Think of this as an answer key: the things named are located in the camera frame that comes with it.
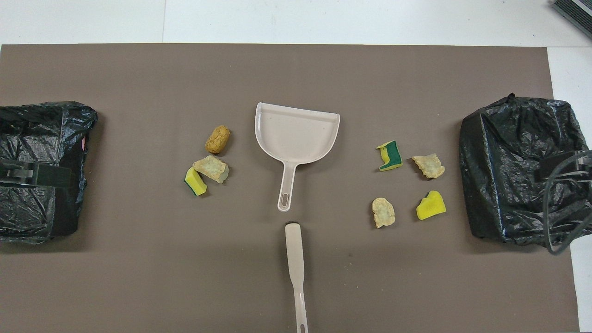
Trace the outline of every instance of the dustpan handle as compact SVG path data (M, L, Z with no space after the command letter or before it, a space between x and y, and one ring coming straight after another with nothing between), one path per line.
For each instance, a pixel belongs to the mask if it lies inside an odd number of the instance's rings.
M287 212L290 210L296 166L297 164L284 163L284 175L282 176L282 187L279 189L278 199L278 209L280 212Z

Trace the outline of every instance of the yellow sponge piece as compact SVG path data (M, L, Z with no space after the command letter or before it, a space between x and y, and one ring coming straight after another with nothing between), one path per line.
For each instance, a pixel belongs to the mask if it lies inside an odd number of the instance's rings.
M444 200L438 191L430 191L427 197L422 199L422 202L417 206L417 218L425 220L428 217L432 217L436 214L444 213L446 206Z
M200 175L193 168L187 170L187 174L185 175L185 183L189 185L190 189L193 191L193 194L196 196L204 194L208 188L208 185L205 185L204 181L201 180Z

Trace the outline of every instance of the dustpan pan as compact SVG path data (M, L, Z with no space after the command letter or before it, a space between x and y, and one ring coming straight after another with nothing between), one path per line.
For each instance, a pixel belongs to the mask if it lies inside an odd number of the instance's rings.
M278 209L290 210L296 167L318 161L333 147L339 114L259 103L255 136L263 151L284 164Z

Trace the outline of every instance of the black cable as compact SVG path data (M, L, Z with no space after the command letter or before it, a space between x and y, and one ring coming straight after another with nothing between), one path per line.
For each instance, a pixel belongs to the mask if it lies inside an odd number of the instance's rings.
M584 156L592 157L592 150L578 153L559 163L555 167L555 169L553 169L553 172L551 173L551 175L549 175L549 179L547 179L547 183L545 184L545 192L543 193L543 231L545 232L545 243L547 246L547 251L549 251L549 253L552 255L559 255L563 251L565 251L565 249L567 249L567 247L570 245L571 241L573 241L576 237L581 236L582 231L590 223L592 223L592 214L590 214L582 221L582 223L580 223L580 225L578 225L572 232L570 232L568 237L564 239L563 242L561 242L561 246L559 246L558 249L553 249L553 244L551 242L551 233L549 230L549 193L551 192L551 186L553 186L553 181L555 181L557 175L568 164L575 162L577 159L582 158Z

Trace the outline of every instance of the brown peanut-shaped object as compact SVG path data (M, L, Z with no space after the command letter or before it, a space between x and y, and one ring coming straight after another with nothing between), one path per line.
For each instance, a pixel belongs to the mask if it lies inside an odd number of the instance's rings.
M205 150L212 154L218 154L224 149L226 143L230 138L230 130L228 127L220 125L214 129L212 135L205 142Z

